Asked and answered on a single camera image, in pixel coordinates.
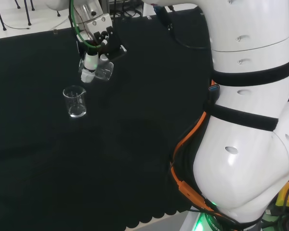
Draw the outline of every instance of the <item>screw hole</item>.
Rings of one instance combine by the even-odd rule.
[[[238,90],[237,93],[238,93],[239,95],[250,95],[250,94],[251,94],[251,90],[246,90],[246,89],[244,89],[244,90]]]
[[[285,136],[286,136],[286,139],[289,141],[289,135],[288,135],[288,134],[285,134]]]
[[[238,154],[238,150],[235,148],[235,147],[225,147],[226,151],[233,154],[233,155],[236,155]]]

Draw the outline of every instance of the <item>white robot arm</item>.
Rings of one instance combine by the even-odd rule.
[[[194,178],[220,212],[240,223],[259,219],[289,180],[289,0],[144,2],[193,3],[202,9],[210,34],[213,80],[220,84],[214,110],[222,110],[226,117],[210,113],[193,164]],[[68,8],[68,0],[46,4],[53,10]],[[85,28],[91,36],[111,24],[110,17],[109,25],[103,23],[97,0],[75,0],[75,6],[90,22]],[[96,30],[92,20],[101,27]]]

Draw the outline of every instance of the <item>green led light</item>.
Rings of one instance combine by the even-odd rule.
[[[195,228],[194,228],[193,231],[203,231],[202,223],[199,222],[199,223],[195,226]]]
[[[200,214],[199,219],[198,219],[198,221],[195,223],[192,231],[203,231],[202,218],[203,218],[203,213]]]

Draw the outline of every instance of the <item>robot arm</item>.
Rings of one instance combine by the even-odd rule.
[[[220,212],[241,223],[257,220],[289,179],[289,0],[144,2],[193,3],[202,9],[210,34],[213,80],[220,84],[215,105],[229,118],[210,116],[193,162],[194,178]],[[46,4],[56,11],[69,7],[68,0]],[[98,41],[95,34],[111,25],[109,15],[103,14],[97,0],[75,0],[74,5],[82,34],[86,29]],[[251,121],[237,122],[233,112]],[[263,129],[253,125],[258,119],[277,125]]]
[[[126,49],[112,27],[110,15],[103,13],[99,1],[45,0],[45,4],[55,11],[70,11],[71,26],[76,33],[81,56],[82,81],[88,83],[94,77],[109,80],[113,70],[110,61],[124,55]]]

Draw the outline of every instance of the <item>black cable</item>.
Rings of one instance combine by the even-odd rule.
[[[262,219],[262,226],[261,228],[262,229],[265,229],[265,228],[268,228],[268,227],[272,227],[272,226],[275,226],[275,225],[278,225],[280,220],[282,219],[282,217],[286,214],[286,205],[287,205],[287,200],[288,200],[288,197],[289,197],[289,188],[286,192],[286,196],[285,196],[285,199],[284,199],[284,204],[283,204],[283,208],[282,208],[282,212],[281,214],[278,216],[277,220],[275,221],[265,221]]]
[[[234,225],[238,225],[240,226],[241,224],[236,221],[235,219],[227,216],[226,214],[224,213],[221,213],[221,212],[215,212],[215,211],[208,211],[206,209],[203,209],[203,208],[199,208],[197,207],[198,210],[194,210],[194,209],[189,209],[188,211],[190,212],[196,212],[196,213],[206,213],[208,215],[211,215],[211,216],[214,216],[216,219],[220,219],[220,220],[224,220],[224,221],[228,221],[228,222],[231,222],[233,223]]]
[[[186,44],[182,43],[180,40],[178,40],[178,38],[176,36],[174,36],[173,38],[178,44],[180,44],[181,46],[184,46],[186,48],[193,49],[193,50],[207,50],[206,47],[192,47],[192,46],[186,45]]]
[[[117,0],[114,1],[114,24],[115,24],[115,19],[116,19],[116,11],[117,11]]]
[[[11,29],[16,29],[16,30],[29,30],[30,28],[29,27],[25,27],[25,28],[15,28],[15,27],[12,27],[12,26],[9,26],[9,25],[6,25],[8,28],[11,28]]]

